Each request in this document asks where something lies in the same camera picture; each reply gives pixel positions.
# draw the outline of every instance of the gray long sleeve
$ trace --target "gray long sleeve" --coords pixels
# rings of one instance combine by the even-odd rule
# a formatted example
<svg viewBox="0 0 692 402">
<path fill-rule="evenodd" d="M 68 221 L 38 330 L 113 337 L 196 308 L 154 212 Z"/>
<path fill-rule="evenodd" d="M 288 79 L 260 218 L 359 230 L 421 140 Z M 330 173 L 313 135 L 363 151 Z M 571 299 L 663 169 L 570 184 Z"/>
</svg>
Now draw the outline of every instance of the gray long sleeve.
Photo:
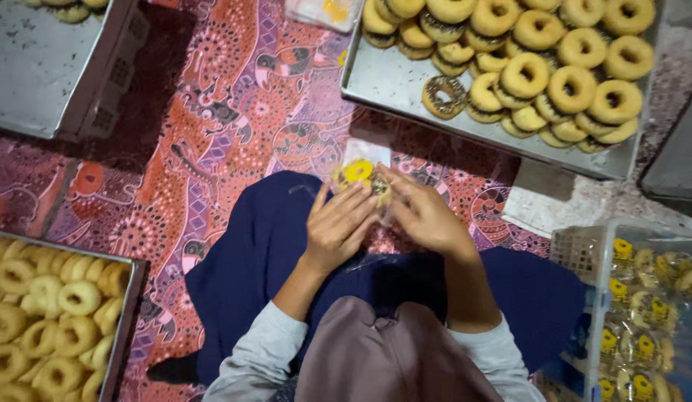
<svg viewBox="0 0 692 402">
<path fill-rule="evenodd" d="M 220 365 L 220 376 L 205 397 L 210 401 L 264 402 L 290 377 L 289 362 L 299 352 L 308 325 L 284 314 L 274 303 L 254 319 L 250 330 L 234 346 L 232 356 Z M 482 334 L 448 330 L 507 402 L 544 402 L 528 381 L 522 354 L 507 321 Z"/>
</svg>

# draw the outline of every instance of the floor mat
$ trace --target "floor mat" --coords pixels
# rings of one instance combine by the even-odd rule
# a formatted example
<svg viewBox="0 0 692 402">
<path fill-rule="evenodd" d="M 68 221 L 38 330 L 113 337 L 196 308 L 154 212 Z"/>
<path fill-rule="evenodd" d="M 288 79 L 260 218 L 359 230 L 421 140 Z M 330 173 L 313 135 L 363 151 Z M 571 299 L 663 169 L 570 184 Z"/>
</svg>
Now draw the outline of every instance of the floor mat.
<svg viewBox="0 0 692 402">
<path fill-rule="evenodd" d="M 283 169 L 323 178 L 356 132 L 389 139 L 392 164 L 436 187 L 481 250 L 547 254 L 548 240 L 500 219 L 517 158 L 341 100 L 347 36 L 285 20 L 281 1 L 162 3 L 143 5 L 150 38 L 110 140 L 0 133 L 0 229 L 151 263 L 121 401 L 201 398 L 145 377 L 202 342 L 183 275 L 244 187 Z M 393 230 L 370 242 L 409 247 Z"/>
</svg>

